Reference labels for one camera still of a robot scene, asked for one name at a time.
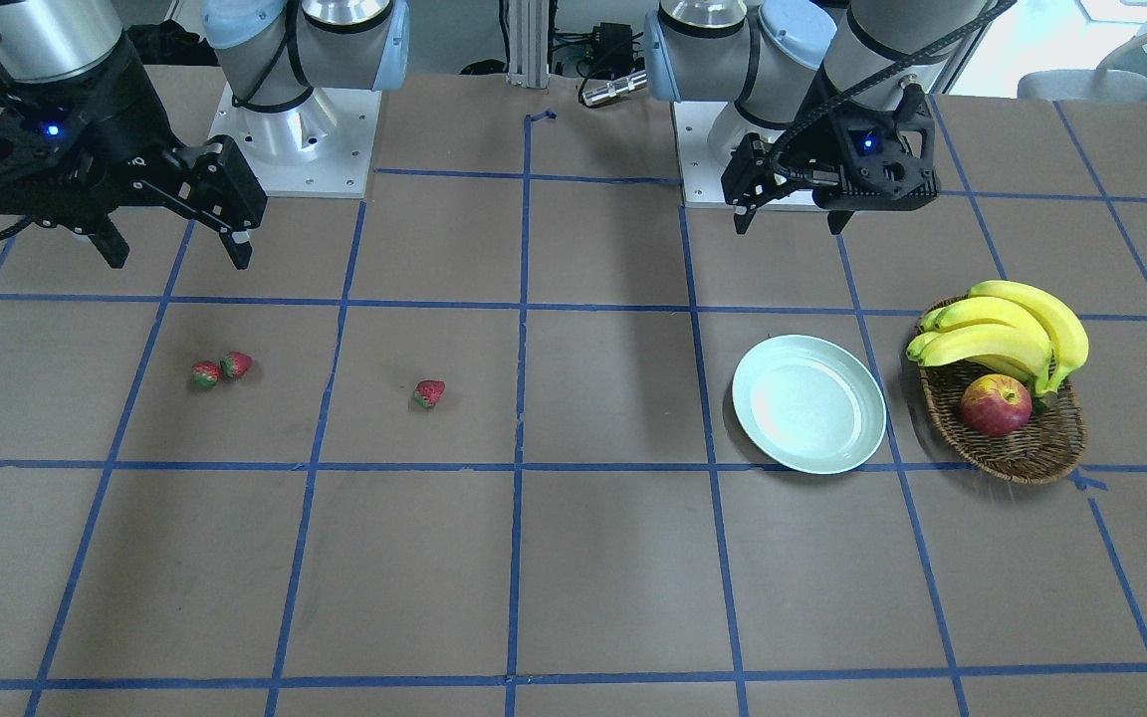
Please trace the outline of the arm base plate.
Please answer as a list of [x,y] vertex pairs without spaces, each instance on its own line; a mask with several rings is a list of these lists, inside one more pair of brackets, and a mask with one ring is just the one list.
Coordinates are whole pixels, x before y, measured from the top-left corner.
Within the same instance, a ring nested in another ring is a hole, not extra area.
[[746,134],[758,134],[766,145],[782,135],[747,120],[733,102],[674,102],[674,148],[688,208],[728,208],[721,176]]
[[281,114],[232,106],[223,88],[211,134],[232,137],[270,198],[364,198],[382,92],[317,88]]

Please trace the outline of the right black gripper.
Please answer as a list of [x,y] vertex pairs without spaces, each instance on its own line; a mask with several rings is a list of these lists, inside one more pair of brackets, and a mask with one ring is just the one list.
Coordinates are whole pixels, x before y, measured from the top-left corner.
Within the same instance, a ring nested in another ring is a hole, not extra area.
[[0,215],[60,224],[119,271],[130,246],[114,210],[164,206],[217,232],[245,271],[267,203],[233,137],[195,146],[175,137],[127,36],[58,81],[18,81],[0,61]]

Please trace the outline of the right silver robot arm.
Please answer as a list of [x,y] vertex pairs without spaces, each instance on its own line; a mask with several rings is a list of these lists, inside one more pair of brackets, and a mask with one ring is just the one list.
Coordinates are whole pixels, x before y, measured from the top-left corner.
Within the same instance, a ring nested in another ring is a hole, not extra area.
[[[87,239],[111,268],[123,206],[163,206],[217,233],[247,268],[268,167],[348,154],[331,91],[395,91],[408,68],[405,1],[205,1],[203,33],[127,28],[110,1],[0,1],[0,216]],[[186,145],[146,64],[213,61],[235,128]]]

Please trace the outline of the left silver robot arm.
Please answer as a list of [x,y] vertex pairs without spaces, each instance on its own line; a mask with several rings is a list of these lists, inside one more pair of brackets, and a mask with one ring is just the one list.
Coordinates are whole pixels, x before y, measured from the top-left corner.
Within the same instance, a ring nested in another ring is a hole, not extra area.
[[643,33],[663,102],[720,102],[732,122],[720,194],[738,233],[806,190],[841,233],[860,212],[910,212],[941,194],[933,83],[1008,1],[661,1]]

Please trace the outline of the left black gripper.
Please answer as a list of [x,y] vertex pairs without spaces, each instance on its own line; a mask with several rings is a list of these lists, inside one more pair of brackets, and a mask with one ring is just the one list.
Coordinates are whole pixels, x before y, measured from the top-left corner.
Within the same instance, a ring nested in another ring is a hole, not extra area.
[[[806,176],[816,206],[827,210],[832,236],[845,231],[856,212],[906,212],[933,203],[941,194],[934,166],[936,123],[923,87],[895,92],[891,110],[848,100],[817,119],[788,148],[788,167]],[[733,226],[746,235],[762,206],[787,198],[803,186],[779,172],[760,137],[742,137],[721,172],[724,203],[733,208]]]

